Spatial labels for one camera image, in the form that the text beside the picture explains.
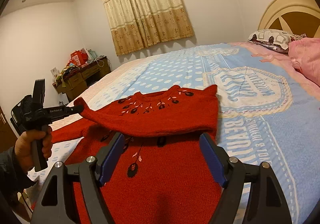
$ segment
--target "blue gripper pad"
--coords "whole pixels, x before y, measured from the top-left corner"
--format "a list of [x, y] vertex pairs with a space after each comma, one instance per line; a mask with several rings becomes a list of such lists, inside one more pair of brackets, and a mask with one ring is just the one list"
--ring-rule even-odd
[[228, 180], [225, 177], [224, 168], [219, 160], [217, 154], [213, 150], [212, 145], [215, 145], [209, 136], [202, 134], [199, 139], [200, 150], [204, 156], [204, 159], [209, 167], [211, 175], [215, 182], [224, 187]]
[[123, 147], [124, 147], [124, 136], [123, 134], [120, 134], [116, 142], [110, 149], [110, 152], [108, 153], [101, 167], [101, 174], [98, 180], [101, 186], [103, 186], [106, 182], [110, 181], [113, 171], [115, 170], [116, 165], [119, 161], [119, 158], [123, 152]]

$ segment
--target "human hand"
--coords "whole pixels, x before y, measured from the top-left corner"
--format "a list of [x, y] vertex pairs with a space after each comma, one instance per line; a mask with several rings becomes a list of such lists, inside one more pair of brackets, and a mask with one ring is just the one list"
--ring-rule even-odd
[[24, 173], [27, 173], [30, 168], [34, 167], [34, 163], [31, 156], [31, 142], [34, 140], [40, 140], [43, 138], [42, 152], [44, 158], [48, 159], [52, 152], [52, 128], [48, 127], [47, 134], [44, 131], [30, 130], [23, 132], [16, 141], [14, 152]]

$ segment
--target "knit sweater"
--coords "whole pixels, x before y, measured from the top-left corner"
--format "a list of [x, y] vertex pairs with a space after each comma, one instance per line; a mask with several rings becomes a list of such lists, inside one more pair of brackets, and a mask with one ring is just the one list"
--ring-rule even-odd
[[[214, 139], [218, 117], [217, 86], [180, 88], [133, 96], [92, 111], [82, 98], [84, 117], [54, 131], [53, 141], [84, 136], [66, 164], [79, 163], [125, 135], [124, 152], [111, 181], [101, 188], [117, 224], [208, 223], [220, 199], [199, 148], [199, 136]], [[89, 224], [79, 183], [74, 183], [82, 224]]]

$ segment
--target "door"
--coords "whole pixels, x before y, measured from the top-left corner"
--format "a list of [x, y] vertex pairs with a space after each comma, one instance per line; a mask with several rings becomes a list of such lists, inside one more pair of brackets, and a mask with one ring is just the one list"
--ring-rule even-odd
[[17, 140], [0, 107], [0, 153], [14, 146]]

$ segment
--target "curtain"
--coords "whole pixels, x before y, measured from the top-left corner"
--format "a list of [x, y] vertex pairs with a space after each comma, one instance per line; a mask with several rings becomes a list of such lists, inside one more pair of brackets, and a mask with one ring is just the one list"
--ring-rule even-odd
[[181, 0], [103, 0], [117, 56], [193, 36]]

